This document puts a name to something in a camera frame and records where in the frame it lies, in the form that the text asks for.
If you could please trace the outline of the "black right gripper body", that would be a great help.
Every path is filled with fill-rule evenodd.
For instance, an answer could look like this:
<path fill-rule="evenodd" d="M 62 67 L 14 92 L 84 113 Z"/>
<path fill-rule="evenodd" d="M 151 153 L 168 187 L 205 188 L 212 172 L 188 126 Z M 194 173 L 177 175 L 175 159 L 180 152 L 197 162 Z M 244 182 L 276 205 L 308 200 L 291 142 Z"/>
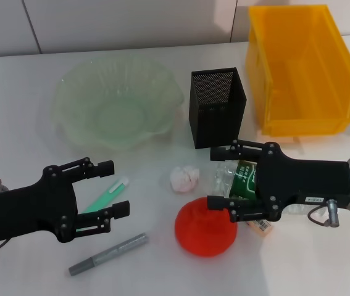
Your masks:
<path fill-rule="evenodd" d="M 274 142 L 257 146 L 262 149 L 256 169 L 256 196 L 262 201 L 258 219 L 278 221 L 292 204 L 323 205 L 330 199 L 339 208 L 350 204 L 348 162 L 293 159 Z"/>

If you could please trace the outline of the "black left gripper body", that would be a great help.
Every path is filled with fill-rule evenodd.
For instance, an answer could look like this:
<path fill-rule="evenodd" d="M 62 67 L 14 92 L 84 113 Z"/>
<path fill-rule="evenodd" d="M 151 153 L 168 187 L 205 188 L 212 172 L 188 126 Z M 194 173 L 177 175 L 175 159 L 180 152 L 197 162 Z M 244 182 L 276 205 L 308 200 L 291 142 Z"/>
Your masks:
<path fill-rule="evenodd" d="M 53 233 L 61 243 L 75 238 L 77 177 L 58 166 L 43 170 L 33 185 L 0 193 L 0 241 L 37 231 Z"/>

